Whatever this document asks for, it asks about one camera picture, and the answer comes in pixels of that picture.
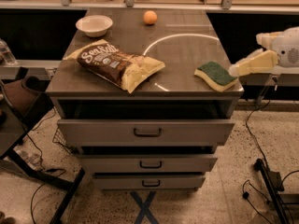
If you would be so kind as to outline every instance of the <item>snack bag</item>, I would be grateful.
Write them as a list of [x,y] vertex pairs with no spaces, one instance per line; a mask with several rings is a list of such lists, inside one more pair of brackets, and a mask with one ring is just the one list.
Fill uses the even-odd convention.
[[163,62],[151,57],[124,53],[103,39],[77,49],[64,60],[77,61],[82,67],[129,93],[165,67]]

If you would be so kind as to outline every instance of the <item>orange ball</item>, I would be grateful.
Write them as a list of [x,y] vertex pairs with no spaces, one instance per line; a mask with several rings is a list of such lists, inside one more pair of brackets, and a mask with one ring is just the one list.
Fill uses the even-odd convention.
[[154,11],[146,11],[143,15],[143,22],[147,25],[152,25],[158,20],[157,14]]

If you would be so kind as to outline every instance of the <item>drawer front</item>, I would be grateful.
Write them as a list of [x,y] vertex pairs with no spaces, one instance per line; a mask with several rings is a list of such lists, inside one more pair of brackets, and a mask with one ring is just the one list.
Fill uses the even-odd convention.
[[204,175],[97,175],[94,185],[105,189],[199,189]]
[[223,145],[234,122],[213,120],[91,120],[60,119],[66,143],[92,146],[217,146]]
[[161,157],[79,155],[78,158],[89,173],[205,173],[212,170],[217,160],[214,154]]

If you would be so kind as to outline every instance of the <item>green sponge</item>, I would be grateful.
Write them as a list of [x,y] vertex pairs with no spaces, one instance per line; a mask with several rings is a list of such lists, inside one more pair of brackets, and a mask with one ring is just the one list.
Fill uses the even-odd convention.
[[212,89],[223,92],[234,86],[237,77],[232,77],[221,65],[215,62],[199,66],[194,73],[201,77]]

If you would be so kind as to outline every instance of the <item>floor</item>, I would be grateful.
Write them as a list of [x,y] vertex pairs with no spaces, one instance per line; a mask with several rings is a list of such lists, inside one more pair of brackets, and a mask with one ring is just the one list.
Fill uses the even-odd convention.
[[[253,164],[263,155],[272,171],[286,176],[299,168],[299,103],[263,101],[262,110],[252,101],[241,100],[233,114],[235,126],[225,146],[217,149],[218,160],[199,190],[101,191],[96,189],[91,176],[86,174],[62,217],[63,223],[170,223],[170,224],[240,224],[280,223],[278,216],[266,203],[269,197],[261,173]],[[249,134],[248,126],[258,142]],[[52,142],[59,118],[53,110],[30,137],[42,150],[43,166],[65,169],[63,178],[74,178],[80,165],[76,157]],[[29,138],[16,149],[20,154],[40,154]],[[284,182],[285,193],[299,193],[299,174],[290,175]],[[0,211],[6,215],[3,223],[49,223],[64,191],[43,185],[0,169]],[[249,194],[243,199],[244,191]],[[133,198],[149,207],[138,217],[140,207]],[[290,223],[299,223],[299,209],[289,208]]]

